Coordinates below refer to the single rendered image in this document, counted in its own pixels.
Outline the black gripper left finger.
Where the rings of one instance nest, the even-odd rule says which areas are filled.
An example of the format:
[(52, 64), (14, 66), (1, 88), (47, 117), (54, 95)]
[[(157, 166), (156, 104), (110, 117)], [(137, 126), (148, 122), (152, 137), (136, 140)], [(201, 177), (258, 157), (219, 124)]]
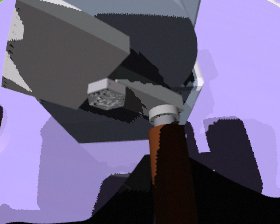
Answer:
[(155, 224), (152, 189), (151, 153), (147, 153), (96, 214), (88, 220), (59, 224)]

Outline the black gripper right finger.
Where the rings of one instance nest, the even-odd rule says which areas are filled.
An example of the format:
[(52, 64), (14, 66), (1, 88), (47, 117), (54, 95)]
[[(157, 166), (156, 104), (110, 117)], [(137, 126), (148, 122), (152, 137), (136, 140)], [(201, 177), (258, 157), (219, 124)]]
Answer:
[(280, 197), (254, 192), (189, 159), (199, 224), (280, 224)]

